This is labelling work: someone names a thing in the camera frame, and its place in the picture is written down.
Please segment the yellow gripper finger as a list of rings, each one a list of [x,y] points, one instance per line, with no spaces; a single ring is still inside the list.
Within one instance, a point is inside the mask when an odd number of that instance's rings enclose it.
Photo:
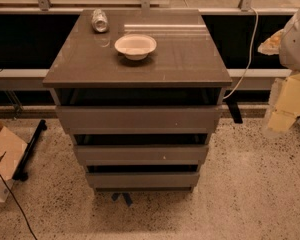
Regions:
[[[278,30],[277,32],[275,32],[259,45],[257,51],[261,54],[269,56],[278,55],[282,34],[283,30]]]

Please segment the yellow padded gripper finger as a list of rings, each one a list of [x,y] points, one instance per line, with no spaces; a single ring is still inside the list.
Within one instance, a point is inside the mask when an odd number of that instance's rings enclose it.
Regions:
[[[300,73],[285,79],[276,78],[270,92],[266,112],[266,128],[284,133],[300,116]]]

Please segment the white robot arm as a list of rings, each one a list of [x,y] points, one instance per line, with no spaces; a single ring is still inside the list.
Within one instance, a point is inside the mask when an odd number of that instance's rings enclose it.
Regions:
[[[280,64],[291,70],[287,78],[276,79],[272,85],[265,116],[266,131],[285,133],[300,116],[300,9],[257,51],[264,55],[278,54]]]

